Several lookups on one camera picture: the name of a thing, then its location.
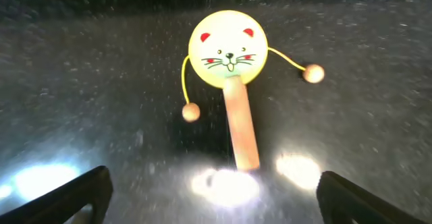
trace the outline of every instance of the wooden ball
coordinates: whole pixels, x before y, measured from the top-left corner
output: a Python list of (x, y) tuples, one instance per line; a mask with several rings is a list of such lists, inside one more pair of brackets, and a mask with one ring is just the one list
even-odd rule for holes
[(308, 65), (303, 72), (303, 78), (310, 83), (318, 83), (324, 79), (324, 69), (319, 65)]
[(200, 117), (200, 108), (195, 103), (188, 103), (183, 107), (183, 118), (187, 122), (193, 122)]

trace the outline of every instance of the dark glossy surface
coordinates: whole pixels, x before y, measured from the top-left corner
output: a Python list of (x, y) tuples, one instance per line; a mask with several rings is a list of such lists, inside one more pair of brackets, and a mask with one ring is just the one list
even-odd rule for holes
[[(4, 1), (0, 185), (33, 165), (106, 165), (106, 223), (322, 223), (315, 193), (276, 173), (277, 157), (297, 152), (432, 221), (432, 0)], [(190, 66), (202, 116), (181, 116), (188, 39), (224, 7), (327, 71), (307, 84), (270, 54), (248, 85), (261, 193), (235, 209), (190, 191), (198, 170), (234, 164), (221, 91)], [(24, 202), (12, 192), (0, 213)]]

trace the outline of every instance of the cat tongue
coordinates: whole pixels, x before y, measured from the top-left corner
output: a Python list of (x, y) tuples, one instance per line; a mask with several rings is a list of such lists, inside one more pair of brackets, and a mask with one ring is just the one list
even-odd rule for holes
[(227, 66), (230, 72), (234, 71), (234, 64), (229, 63)]

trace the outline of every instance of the cat face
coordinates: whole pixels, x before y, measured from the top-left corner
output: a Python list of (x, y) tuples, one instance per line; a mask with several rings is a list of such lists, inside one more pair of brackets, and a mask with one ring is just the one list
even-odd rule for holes
[(261, 26), (238, 11), (219, 11), (195, 28), (189, 57), (197, 74), (212, 86), (223, 88), (230, 76), (247, 84), (261, 72), (267, 58), (267, 39)]

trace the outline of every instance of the yellow string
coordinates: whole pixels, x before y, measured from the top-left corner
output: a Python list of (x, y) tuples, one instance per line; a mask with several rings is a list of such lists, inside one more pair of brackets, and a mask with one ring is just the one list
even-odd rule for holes
[(280, 57), (284, 58), (286, 61), (290, 62), (293, 66), (297, 67), (298, 69), (301, 69), (302, 71), (306, 70), (306, 68), (302, 67), (301, 65), (297, 64), (296, 62), (292, 61), (292, 59), (290, 59), (288, 56), (284, 55), (283, 53), (280, 53), (279, 51), (270, 48), (270, 51), (273, 51), (274, 53), (276, 53), (277, 55), (279, 55)]
[(188, 97), (188, 91), (186, 90), (186, 82), (184, 81), (184, 72), (186, 71), (186, 63), (188, 62), (189, 55), (186, 56), (183, 60), (182, 65), (182, 88), (183, 88), (183, 95), (184, 99), (186, 100), (186, 104), (189, 104), (189, 97)]

